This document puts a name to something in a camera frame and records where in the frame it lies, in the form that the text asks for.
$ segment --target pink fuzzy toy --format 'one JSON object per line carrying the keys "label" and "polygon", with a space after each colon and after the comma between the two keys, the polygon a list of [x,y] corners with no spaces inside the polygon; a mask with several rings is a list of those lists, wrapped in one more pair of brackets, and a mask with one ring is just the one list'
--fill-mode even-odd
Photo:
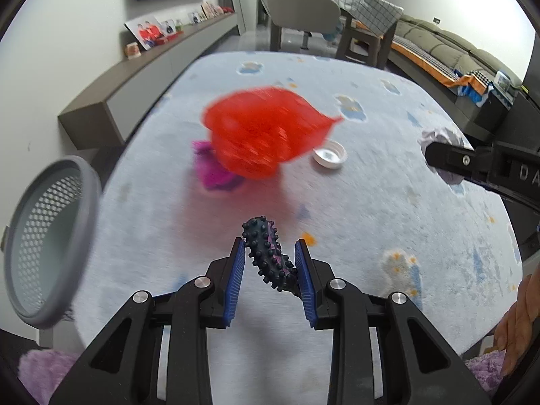
{"label": "pink fuzzy toy", "polygon": [[79,355],[31,350],[19,360],[19,379],[39,405],[47,405]]}
{"label": "pink fuzzy toy", "polygon": [[243,177],[226,170],[218,162],[209,141],[194,141],[192,147],[195,152],[195,171],[206,190],[230,192],[244,182]]}

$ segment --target checkered blanket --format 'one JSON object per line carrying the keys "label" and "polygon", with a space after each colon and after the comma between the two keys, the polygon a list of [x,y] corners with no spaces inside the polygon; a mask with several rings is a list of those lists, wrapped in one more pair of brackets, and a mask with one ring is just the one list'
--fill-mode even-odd
{"label": "checkered blanket", "polygon": [[470,85],[474,91],[483,96],[488,90],[489,84],[493,82],[493,76],[485,70],[474,70],[458,76],[454,70],[404,37],[395,36],[392,48],[411,59],[447,88]]}
{"label": "checkered blanket", "polygon": [[[384,0],[334,0],[376,35],[384,35],[403,15],[403,8]],[[261,0],[269,13],[267,2]]]}

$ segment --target purple fuzzy fabric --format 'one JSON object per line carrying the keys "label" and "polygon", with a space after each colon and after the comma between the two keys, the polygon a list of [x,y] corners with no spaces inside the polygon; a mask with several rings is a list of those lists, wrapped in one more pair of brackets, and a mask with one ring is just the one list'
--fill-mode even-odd
{"label": "purple fuzzy fabric", "polygon": [[[493,393],[502,380],[501,368],[505,351],[493,351],[487,355],[466,360],[482,388]],[[31,350],[21,356],[19,379],[39,405],[48,405],[56,387],[69,372],[79,355],[57,350]]]}
{"label": "purple fuzzy fabric", "polygon": [[230,192],[244,182],[243,177],[228,171],[218,162],[209,141],[194,141],[191,145],[195,152],[195,171],[206,190]]}
{"label": "purple fuzzy fabric", "polygon": [[492,351],[487,355],[477,356],[476,358],[464,361],[465,365],[476,377],[476,380],[488,393],[494,393],[503,380],[501,368],[505,353],[506,350]]}
{"label": "purple fuzzy fabric", "polygon": [[19,379],[39,405],[47,405],[79,355],[57,350],[31,350],[21,356]]}

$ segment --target human hand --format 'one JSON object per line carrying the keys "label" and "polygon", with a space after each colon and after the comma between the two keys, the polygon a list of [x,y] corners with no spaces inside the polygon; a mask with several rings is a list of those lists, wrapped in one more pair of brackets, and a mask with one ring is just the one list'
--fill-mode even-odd
{"label": "human hand", "polygon": [[515,302],[495,329],[498,350],[506,349],[501,374],[507,376],[516,368],[533,335],[533,322],[540,315],[540,265],[525,277],[517,290]]}

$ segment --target family photo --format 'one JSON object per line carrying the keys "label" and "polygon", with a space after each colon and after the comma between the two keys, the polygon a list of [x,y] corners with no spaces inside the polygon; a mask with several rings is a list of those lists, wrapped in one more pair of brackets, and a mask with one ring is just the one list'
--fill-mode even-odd
{"label": "family photo", "polygon": [[[150,50],[158,44],[158,40],[166,36],[167,32],[161,30],[161,24],[153,16],[144,16],[128,21],[125,26],[135,35],[145,50]],[[174,32],[174,23],[170,25]]]}

